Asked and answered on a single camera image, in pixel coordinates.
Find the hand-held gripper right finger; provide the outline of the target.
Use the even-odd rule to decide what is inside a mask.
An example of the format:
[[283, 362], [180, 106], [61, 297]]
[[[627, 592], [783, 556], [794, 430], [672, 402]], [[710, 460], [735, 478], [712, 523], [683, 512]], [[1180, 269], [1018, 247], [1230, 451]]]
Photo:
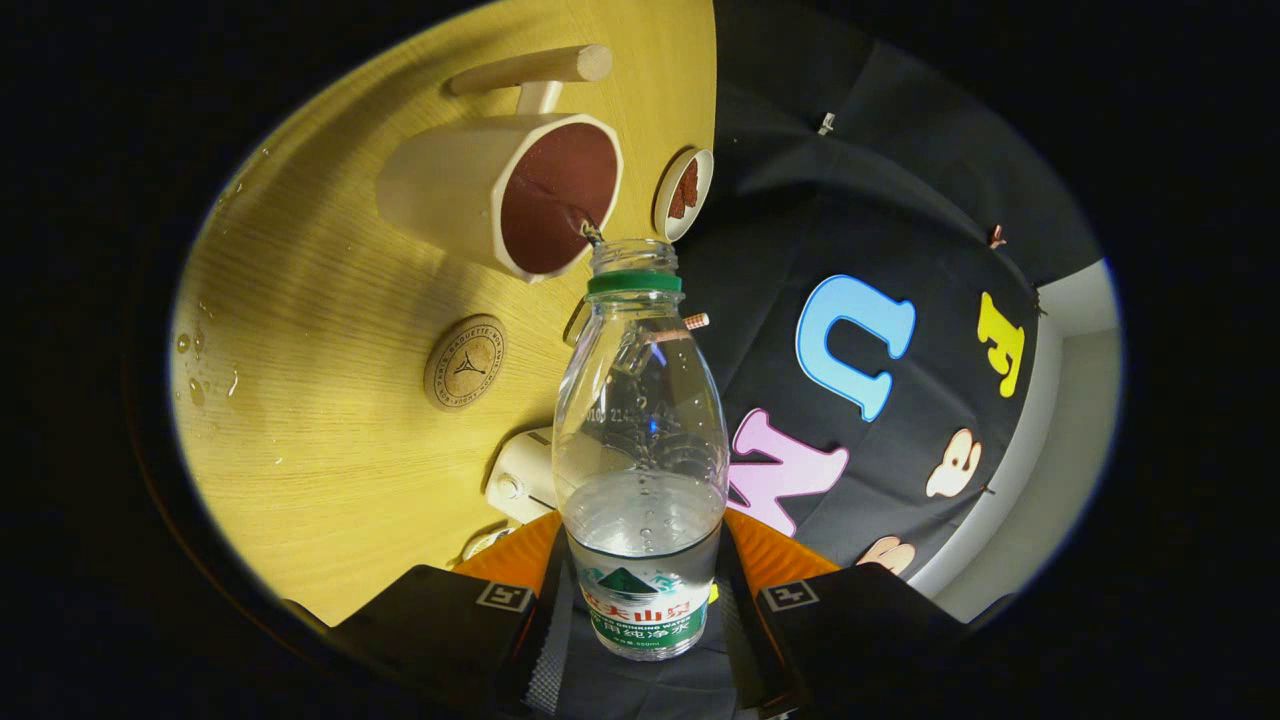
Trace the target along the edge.
[[966, 628], [879, 564], [840, 568], [724, 514], [716, 584], [739, 705], [754, 719], [922, 719]]

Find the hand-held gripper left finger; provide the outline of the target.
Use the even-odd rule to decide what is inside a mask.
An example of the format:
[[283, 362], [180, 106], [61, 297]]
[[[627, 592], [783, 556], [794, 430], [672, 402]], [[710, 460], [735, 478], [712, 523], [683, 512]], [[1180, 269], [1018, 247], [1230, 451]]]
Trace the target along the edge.
[[548, 512], [452, 571], [411, 568], [330, 641], [467, 719], [553, 719], [572, 597], [568, 538]]

